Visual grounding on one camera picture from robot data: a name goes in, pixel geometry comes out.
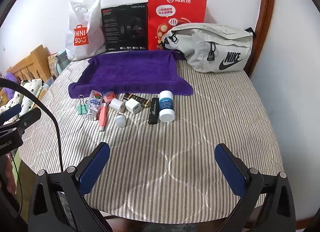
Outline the green binder clip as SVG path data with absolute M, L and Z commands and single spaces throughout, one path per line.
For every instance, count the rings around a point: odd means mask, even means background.
M 77 112 L 79 115 L 85 115 L 87 114 L 87 102 L 88 100 L 85 99 L 85 97 L 81 94 L 78 97 L 79 104 L 77 105 Z

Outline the small white plug adapter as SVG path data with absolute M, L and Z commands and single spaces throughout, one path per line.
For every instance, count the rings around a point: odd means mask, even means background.
M 116 116 L 116 126 L 118 128 L 124 128 L 126 126 L 126 117 L 123 114 Z

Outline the pink tube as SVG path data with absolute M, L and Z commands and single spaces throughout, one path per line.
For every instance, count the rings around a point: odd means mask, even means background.
M 103 103 L 100 108 L 99 114 L 99 131 L 103 132 L 107 123 L 107 112 L 108 112 L 108 105 L 107 103 Z

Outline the clear candy bottle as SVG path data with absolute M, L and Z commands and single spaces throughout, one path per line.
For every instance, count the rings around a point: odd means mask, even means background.
M 100 107 L 102 104 L 103 95 L 95 90 L 92 90 L 88 102 L 87 102 L 87 119 L 95 121 L 98 118 L 98 114 L 100 112 Z

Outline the white tape roll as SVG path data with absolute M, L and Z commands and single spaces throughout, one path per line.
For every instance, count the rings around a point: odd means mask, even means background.
M 125 102 L 117 98 L 111 100 L 110 107 L 120 113 L 123 113 L 126 109 Z

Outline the small vaseline jar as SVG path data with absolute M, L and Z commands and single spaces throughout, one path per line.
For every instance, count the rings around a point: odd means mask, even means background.
M 109 104 L 115 97 L 116 96 L 113 91 L 103 91 L 103 99 L 105 103 Z

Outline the white usb charger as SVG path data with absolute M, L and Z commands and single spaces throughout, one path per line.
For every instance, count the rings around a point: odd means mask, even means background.
M 141 110 L 141 104 L 133 98 L 126 101 L 125 107 L 132 114 L 137 114 Z

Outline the black Horizon lighter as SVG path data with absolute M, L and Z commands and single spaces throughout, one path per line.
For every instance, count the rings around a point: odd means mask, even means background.
M 148 123 L 151 125 L 155 125 L 158 123 L 158 115 L 159 115 L 159 99 L 152 98 Z

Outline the white blue cylindrical bottle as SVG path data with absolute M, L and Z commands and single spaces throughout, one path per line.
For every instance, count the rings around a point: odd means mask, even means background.
M 175 120 L 174 100 L 171 91 L 164 90 L 159 94 L 159 119 L 164 123 Z

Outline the brown gold Grand Reserve tube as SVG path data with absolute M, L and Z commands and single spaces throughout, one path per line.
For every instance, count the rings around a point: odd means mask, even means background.
M 142 97 L 139 97 L 137 95 L 131 94 L 131 93 L 125 93 L 123 96 L 124 100 L 130 100 L 130 99 L 134 99 L 137 102 L 139 102 L 141 104 L 142 107 L 145 108 L 149 108 L 151 105 L 151 101 Z

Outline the floral bedding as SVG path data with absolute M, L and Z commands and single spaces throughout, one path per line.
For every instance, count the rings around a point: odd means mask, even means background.
M 33 79 L 25 81 L 24 83 L 21 83 L 21 86 L 23 86 L 25 89 L 27 89 L 30 93 L 35 95 L 35 97 L 39 97 L 40 92 L 43 88 L 43 81 L 42 79 Z M 15 92 L 14 97 L 10 99 L 6 105 L 1 107 L 1 113 L 11 109 L 13 106 L 20 104 L 21 111 L 19 114 L 13 116 L 9 121 L 14 121 L 18 117 L 22 116 L 23 114 L 27 113 L 29 110 L 31 110 L 34 106 L 34 102 L 32 102 L 29 98 L 24 96 L 21 93 Z

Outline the purple plush toy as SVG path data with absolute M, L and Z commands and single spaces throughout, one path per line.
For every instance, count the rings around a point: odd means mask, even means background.
M 20 82 L 18 81 L 18 79 L 16 78 L 16 76 L 12 73 L 6 73 L 6 75 L 4 76 L 5 79 L 10 80 L 16 84 L 20 84 Z

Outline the wooden bed headboard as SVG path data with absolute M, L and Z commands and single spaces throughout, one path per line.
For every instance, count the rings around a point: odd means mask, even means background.
M 46 82 L 52 76 L 48 56 L 48 48 L 39 45 L 27 57 L 10 67 L 7 73 L 12 73 L 19 81 L 42 79 Z

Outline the teal container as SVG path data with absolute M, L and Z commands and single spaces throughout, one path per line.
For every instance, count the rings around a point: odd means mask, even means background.
M 54 73 L 59 76 L 71 61 L 68 59 L 66 51 L 57 53 L 54 59 Z

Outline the white Miniso plastic bag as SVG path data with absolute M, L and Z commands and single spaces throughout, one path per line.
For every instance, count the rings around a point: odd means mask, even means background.
M 101 0 L 71 2 L 71 8 L 65 50 L 69 60 L 79 61 L 97 54 L 105 43 Z

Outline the purple towel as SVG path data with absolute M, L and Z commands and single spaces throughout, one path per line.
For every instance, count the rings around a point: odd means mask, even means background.
M 192 86 L 178 75 L 177 61 L 184 56 L 173 50 L 129 51 L 91 57 L 77 82 L 69 85 L 73 99 L 92 90 L 121 93 L 192 95 Z

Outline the grey Nike waist bag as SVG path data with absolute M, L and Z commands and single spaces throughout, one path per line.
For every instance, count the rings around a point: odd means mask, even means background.
M 163 44 L 181 52 L 200 73 L 242 71 L 253 47 L 252 28 L 238 29 L 216 23 L 185 23 L 168 30 Z

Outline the black headset box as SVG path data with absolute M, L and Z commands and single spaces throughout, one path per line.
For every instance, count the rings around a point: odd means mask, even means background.
M 101 10 L 108 52 L 148 49 L 148 4 L 132 3 Z

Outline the red paper shopping bag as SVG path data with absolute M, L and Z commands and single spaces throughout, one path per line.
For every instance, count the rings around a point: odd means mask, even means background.
M 148 50 L 162 49 L 165 34 L 184 23 L 203 23 L 206 0 L 148 0 Z

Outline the brown wooden door frame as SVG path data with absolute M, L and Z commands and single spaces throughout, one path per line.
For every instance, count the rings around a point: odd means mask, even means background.
M 254 71 L 254 68 L 260 57 L 260 53 L 263 49 L 269 26 L 272 19 L 273 8 L 275 0 L 261 0 L 259 16 L 255 27 L 255 39 L 253 40 L 253 48 L 251 56 L 244 67 L 244 71 L 250 77 Z

